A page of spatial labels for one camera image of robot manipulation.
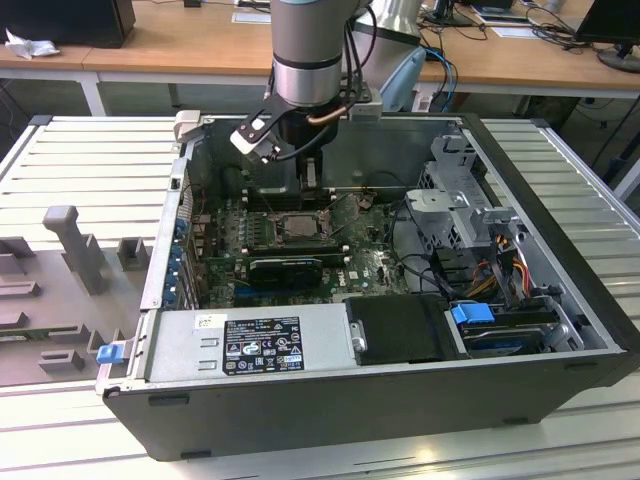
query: aluminum profile table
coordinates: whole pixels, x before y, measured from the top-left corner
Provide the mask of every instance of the aluminum profile table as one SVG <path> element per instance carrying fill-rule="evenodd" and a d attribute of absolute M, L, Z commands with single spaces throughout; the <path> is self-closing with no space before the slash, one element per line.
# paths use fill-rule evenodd
<path fill-rule="evenodd" d="M 530 122 L 487 125 L 594 268 L 602 266 L 599 273 L 618 301 L 637 318 L 633 279 L 640 275 L 620 273 L 633 270 L 622 266 L 640 255 L 634 256 L 637 220 L 551 131 Z M 629 248 L 619 254 L 616 244 L 621 242 Z M 603 255 L 619 260 L 616 267 L 599 262 Z M 612 281 L 616 278 L 623 279 L 620 285 Z M 640 472 L 640 375 L 583 392 L 538 425 L 171 464 L 146 456 L 102 404 L 93 382 L 12 388 L 0 390 L 0 452 L 0 479 L 12 480 L 631 479 Z"/>
<path fill-rule="evenodd" d="M 42 226 L 51 205 L 74 205 L 102 248 L 123 236 L 153 246 L 173 160 L 172 117 L 53 117 L 30 125 L 0 164 L 0 236 L 59 249 Z"/>
<path fill-rule="evenodd" d="M 551 128 L 485 121 L 553 218 L 636 326 L 640 326 L 640 222 Z M 508 200 L 489 176 L 503 205 Z"/>

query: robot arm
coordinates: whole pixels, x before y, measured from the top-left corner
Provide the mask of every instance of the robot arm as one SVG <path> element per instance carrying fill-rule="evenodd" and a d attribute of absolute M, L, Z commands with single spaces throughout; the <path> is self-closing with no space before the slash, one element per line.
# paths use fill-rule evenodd
<path fill-rule="evenodd" d="M 271 3 L 271 91 L 261 108 L 240 124 L 231 141 L 242 153 L 264 163 L 295 159 L 303 189 L 318 186 L 315 179 L 322 173 L 321 147 L 335 138 L 339 117 L 355 103 L 362 89 L 357 48 L 347 22 L 370 1 Z M 343 51 L 351 54 L 344 59 L 349 94 L 341 96 Z M 354 87 L 355 96 L 351 94 Z M 263 114 L 271 117 L 260 119 Z M 271 134 L 276 126 L 293 152 L 281 153 Z"/>
<path fill-rule="evenodd" d="M 371 1 L 271 3 L 273 69 L 268 92 L 231 141 L 263 163 L 295 159 L 303 192 L 320 187 L 322 146 L 335 138 L 339 118 L 361 97 L 365 65 L 360 59 L 371 60 L 364 72 L 391 111 L 404 105 L 424 63 L 415 25 L 421 0 L 373 0 L 373 8 Z M 363 16 L 366 9 L 370 15 Z M 351 21 L 358 17 L 358 22 Z M 280 139 L 293 146 L 292 152 L 280 150 L 272 133 L 276 127 Z"/>

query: paper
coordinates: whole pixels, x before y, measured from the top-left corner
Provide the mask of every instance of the paper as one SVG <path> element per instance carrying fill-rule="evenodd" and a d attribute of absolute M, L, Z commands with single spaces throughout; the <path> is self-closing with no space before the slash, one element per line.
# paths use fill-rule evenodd
<path fill-rule="evenodd" d="M 271 15 L 263 13 L 234 13 L 232 18 L 233 23 L 271 23 Z"/>
<path fill-rule="evenodd" d="M 4 42 L 4 46 L 18 57 L 31 60 L 33 57 L 44 57 L 60 53 L 60 50 L 56 48 L 53 42 L 48 40 L 31 41 L 13 35 L 8 29 L 6 32 L 8 41 Z"/>
<path fill-rule="evenodd" d="M 530 28 L 493 27 L 492 30 L 502 38 L 538 38 Z"/>

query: red wire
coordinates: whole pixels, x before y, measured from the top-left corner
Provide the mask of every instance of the red wire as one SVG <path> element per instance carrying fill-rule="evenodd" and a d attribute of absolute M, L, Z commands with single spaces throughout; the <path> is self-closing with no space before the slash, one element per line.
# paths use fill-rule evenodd
<path fill-rule="evenodd" d="M 476 282 L 477 282 L 476 275 L 478 275 L 480 269 L 482 267 L 486 267 L 487 265 L 489 265 L 489 262 L 481 262 L 481 263 L 478 264 L 478 266 L 473 271 L 473 283 L 472 283 L 472 285 L 476 284 Z"/>

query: blue cable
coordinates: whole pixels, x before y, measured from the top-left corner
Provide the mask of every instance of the blue cable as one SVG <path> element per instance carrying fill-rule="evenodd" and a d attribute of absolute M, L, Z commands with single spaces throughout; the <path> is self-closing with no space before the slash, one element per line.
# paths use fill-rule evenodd
<path fill-rule="evenodd" d="M 445 100 L 444 104 L 442 105 L 442 109 L 440 110 L 441 112 L 443 112 L 445 107 L 451 101 L 451 97 L 453 96 L 453 91 L 455 90 L 455 84 L 454 84 L 455 80 L 453 78 L 453 70 L 451 69 L 451 63 L 449 63 L 447 59 L 445 59 L 442 55 L 440 55 L 435 50 L 431 50 L 430 48 L 425 48 L 425 50 L 430 55 L 433 55 L 434 57 L 436 57 L 440 61 L 440 63 L 447 69 L 447 75 L 449 76 L 449 92 L 447 92 L 447 99 Z"/>

